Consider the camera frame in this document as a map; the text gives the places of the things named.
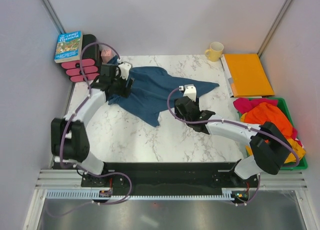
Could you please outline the blue t shirt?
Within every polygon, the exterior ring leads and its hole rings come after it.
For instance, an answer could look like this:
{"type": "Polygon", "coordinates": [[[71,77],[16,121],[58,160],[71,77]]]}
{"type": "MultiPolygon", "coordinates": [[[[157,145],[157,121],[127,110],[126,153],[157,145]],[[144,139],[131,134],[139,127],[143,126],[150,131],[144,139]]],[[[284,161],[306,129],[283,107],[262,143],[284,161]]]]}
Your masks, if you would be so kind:
{"type": "Polygon", "coordinates": [[[129,76],[134,79],[129,97],[112,95],[108,104],[119,105],[152,127],[160,125],[159,114],[168,109],[167,99],[173,89],[193,84],[197,95],[202,96],[220,86],[214,82],[174,77],[164,68],[156,66],[133,67],[129,76]]]}

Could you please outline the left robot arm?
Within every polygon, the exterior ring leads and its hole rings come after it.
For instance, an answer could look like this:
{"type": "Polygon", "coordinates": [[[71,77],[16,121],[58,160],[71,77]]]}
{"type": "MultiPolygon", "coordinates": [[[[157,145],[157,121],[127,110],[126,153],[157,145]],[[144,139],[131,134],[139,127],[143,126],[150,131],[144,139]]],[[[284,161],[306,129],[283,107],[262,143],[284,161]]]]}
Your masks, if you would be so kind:
{"type": "Polygon", "coordinates": [[[103,170],[104,162],[90,151],[86,127],[111,96],[129,96],[134,82],[129,77],[131,69],[128,62],[102,65],[100,74],[88,84],[85,99],[74,111],[51,122],[51,152],[59,157],[61,167],[75,166],[89,172],[98,186],[106,186],[110,175],[103,170]]]}

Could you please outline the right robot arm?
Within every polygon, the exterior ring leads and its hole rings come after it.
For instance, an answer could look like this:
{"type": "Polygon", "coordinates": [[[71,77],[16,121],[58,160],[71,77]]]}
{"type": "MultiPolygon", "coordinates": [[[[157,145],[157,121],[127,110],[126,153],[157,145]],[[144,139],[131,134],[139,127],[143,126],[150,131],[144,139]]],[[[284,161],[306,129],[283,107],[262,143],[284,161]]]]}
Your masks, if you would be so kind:
{"type": "Polygon", "coordinates": [[[174,116],[196,132],[218,135],[248,145],[252,155],[238,161],[229,174],[233,186],[242,186],[248,178],[262,172],[276,175],[290,154],[294,153],[280,130],[271,122],[262,125],[226,120],[209,110],[200,110],[187,96],[174,101],[174,116]]]}

